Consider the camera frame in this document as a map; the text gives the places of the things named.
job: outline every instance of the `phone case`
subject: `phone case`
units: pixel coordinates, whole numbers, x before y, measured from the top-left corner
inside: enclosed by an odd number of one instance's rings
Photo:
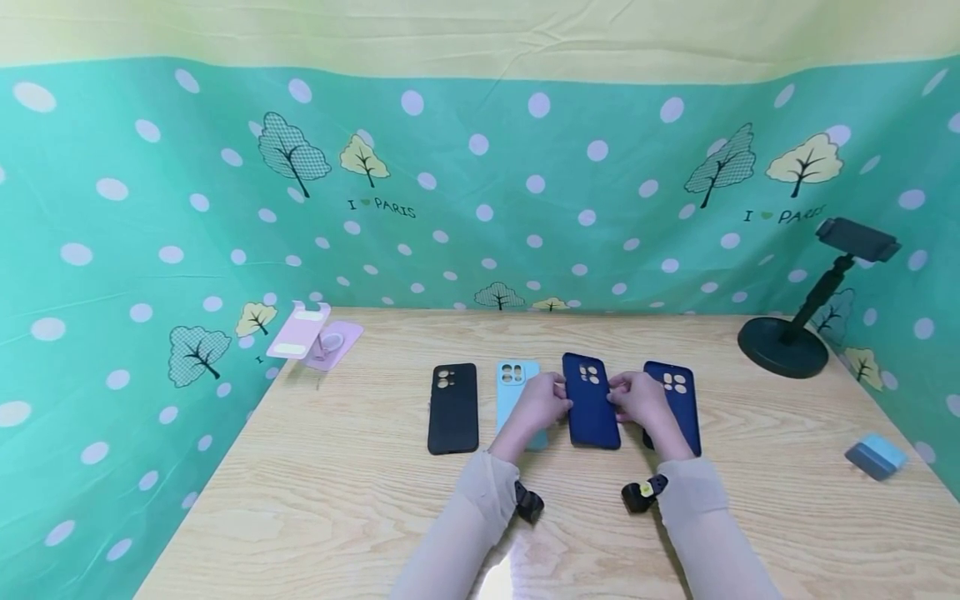
[[[573,400],[570,409],[570,442],[607,450],[620,447],[620,429],[616,410],[607,400],[610,383],[603,362],[568,352],[564,354],[566,395]]]
[[[663,384],[666,391],[666,401],[677,418],[677,424],[684,433],[686,442],[690,444],[695,456],[700,456],[703,449],[700,446],[700,420],[697,418],[697,390],[693,385],[693,371],[687,367],[668,365],[656,361],[647,361],[643,365],[644,372]],[[653,440],[643,432],[643,445],[651,450]]]
[[[527,381],[540,373],[540,363],[532,360],[504,360],[496,364],[496,432],[506,424]],[[546,431],[537,432],[527,445],[528,450],[546,448]]]
[[[470,363],[440,365],[430,387],[430,454],[473,452],[480,445],[477,368]]]

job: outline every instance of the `round black base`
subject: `round black base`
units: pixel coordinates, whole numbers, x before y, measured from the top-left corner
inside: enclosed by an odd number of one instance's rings
[[[780,342],[790,322],[774,317],[757,317],[744,323],[736,342],[747,357],[769,372],[792,379],[807,379],[822,371],[829,360],[827,347],[802,329],[793,344]]]

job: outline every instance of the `polka dot fabric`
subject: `polka dot fabric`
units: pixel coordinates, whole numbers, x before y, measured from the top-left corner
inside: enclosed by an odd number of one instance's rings
[[[295,302],[792,314],[836,255],[814,231],[841,215],[903,250],[851,270],[814,324],[960,491],[958,73],[8,69],[0,596],[131,597],[280,377],[264,352]],[[810,152],[820,170],[790,179]]]

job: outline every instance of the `yellow fabric border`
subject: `yellow fabric border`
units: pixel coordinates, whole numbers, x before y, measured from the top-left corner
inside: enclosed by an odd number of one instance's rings
[[[960,0],[9,0],[0,65],[175,56],[370,77],[739,83],[960,53]]]

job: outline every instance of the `light blue phone case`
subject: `light blue phone case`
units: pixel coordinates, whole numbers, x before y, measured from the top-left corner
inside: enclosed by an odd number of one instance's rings
[[[496,432],[513,412],[527,380],[540,374],[540,363],[532,360],[502,360],[496,364]],[[546,431],[538,431],[527,445],[528,450],[546,448]]]

